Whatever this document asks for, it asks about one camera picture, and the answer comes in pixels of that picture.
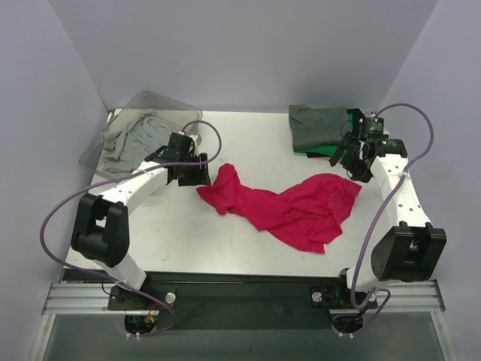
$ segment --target white tabletop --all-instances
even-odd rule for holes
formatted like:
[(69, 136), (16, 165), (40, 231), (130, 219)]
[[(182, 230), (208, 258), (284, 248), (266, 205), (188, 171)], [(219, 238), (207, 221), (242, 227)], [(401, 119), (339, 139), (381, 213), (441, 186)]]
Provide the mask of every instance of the white tabletop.
[[(223, 148), (209, 164), (213, 181), (219, 167), (232, 163), (248, 187), (282, 192), (318, 173), (346, 177), (327, 159), (308, 159), (292, 152), (287, 114), (204, 112), (221, 133)], [(212, 155), (216, 136), (201, 126), (200, 151)], [(94, 182), (101, 178), (94, 177)], [(92, 191), (98, 194), (104, 189)], [(362, 184), (351, 216), (342, 224), (343, 234), (325, 246), (325, 254), (298, 251), (268, 232), (258, 232), (245, 218), (220, 216), (201, 200), (194, 187), (176, 182), (154, 192), (129, 218), (129, 252), (149, 272), (201, 272), (241, 275), (337, 276), (353, 267), (369, 224), (382, 201), (374, 179)], [(382, 217), (366, 253), (387, 232)], [(85, 268), (99, 268), (70, 249), (67, 261)]]

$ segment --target red cloth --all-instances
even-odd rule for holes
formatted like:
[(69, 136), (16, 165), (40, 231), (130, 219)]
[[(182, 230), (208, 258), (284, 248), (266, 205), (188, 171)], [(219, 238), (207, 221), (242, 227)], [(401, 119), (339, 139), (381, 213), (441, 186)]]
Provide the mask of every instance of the red cloth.
[(340, 224), (351, 214), (360, 189), (335, 174), (318, 174), (281, 194), (254, 190), (243, 186), (234, 166), (226, 163), (215, 182), (197, 192), (219, 214), (238, 214), (297, 250), (324, 253), (324, 244), (342, 233)]

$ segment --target plastic container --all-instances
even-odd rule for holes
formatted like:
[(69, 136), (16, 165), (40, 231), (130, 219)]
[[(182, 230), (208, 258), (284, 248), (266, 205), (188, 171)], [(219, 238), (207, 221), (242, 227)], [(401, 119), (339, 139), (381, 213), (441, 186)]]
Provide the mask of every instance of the plastic container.
[[(139, 157), (142, 156), (143, 159), (162, 145), (166, 145), (164, 144), (166, 142), (166, 134), (170, 135), (170, 132), (178, 132), (188, 122), (202, 119), (202, 112), (191, 105), (156, 93), (138, 93), (124, 109), (110, 119), (100, 137), (80, 157), (80, 165), (92, 173), (107, 179), (115, 179), (131, 173), (132, 170), (127, 171), (123, 169), (128, 168), (128, 166), (115, 166), (116, 164), (121, 164), (118, 159), (116, 160), (116, 155), (127, 144), (123, 143), (123, 137), (125, 135), (128, 137), (133, 136), (133, 133), (129, 133), (130, 131), (136, 129), (146, 133), (147, 130), (150, 131), (152, 129), (152, 127), (141, 129), (144, 126), (143, 121), (147, 118), (149, 125), (155, 126), (154, 129), (159, 130), (162, 128), (162, 134), (159, 137), (156, 136), (155, 140), (149, 134), (150, 149), (136, 147), (134, 148), (135, 151), (130, 152), (135, 154), (135, 156), (130, 158), (137, 161)], [(188, 134), (198, 134), (198, 125), (189, 127)], [(132, 147), (125, 146), (125, 149), (129, 150)], [(127, 156), (130, 153), (124, 153), (126, 159), (129, 159)]]

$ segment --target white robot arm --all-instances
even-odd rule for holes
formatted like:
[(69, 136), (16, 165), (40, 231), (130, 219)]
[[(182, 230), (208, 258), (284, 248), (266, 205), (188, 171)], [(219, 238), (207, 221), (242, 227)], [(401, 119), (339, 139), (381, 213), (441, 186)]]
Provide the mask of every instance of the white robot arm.
[(366, 292), (373, 287), (399, 281), (426, 281), (434, 270), (446, 244), (446, 233), (436, 229), (425, 214), (414, 190), (404, 143), (384, 132), (384, 119), (355, 114), (351, 132), (347, 132), (330, 159), (338, 161), (352, 174), (354, 181), (375, 178), (386, 200), (401, 177), (404, 181), (386, 206), (392, 228), (374, 247), (371, 267), (361, 267), (357, 280), (355, 268), (346, 270), (346, 285)]
[(169, 144), (149, 155), (135, 172), (99, 196), (86, 194), (78, 205), (71, 246), (101, 266), (110, 276), (140, 290), (146, 273), (129, 254), (129, 215), (152, 192), (178, 179), (180, 186), (210, 184), (207, 164), (174, 166), (146, 171), (162, 162), (201, 162), (207, 154), (197, 154), (199, 138), (172, 133)]

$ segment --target screw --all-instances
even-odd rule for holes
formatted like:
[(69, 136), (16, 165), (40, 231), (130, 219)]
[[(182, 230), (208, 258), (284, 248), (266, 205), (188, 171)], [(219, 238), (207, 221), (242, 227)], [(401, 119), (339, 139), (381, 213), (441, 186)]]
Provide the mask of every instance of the screw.
[(315, 303), (319, 303), (322, 301), (322, 294), (319, 291), (313, 292), (310, 296)]
[(169, 304), (172, 305), (175, 302), (176, 296), (175, 293), (169, 292), (165, 295), (165, 301)]

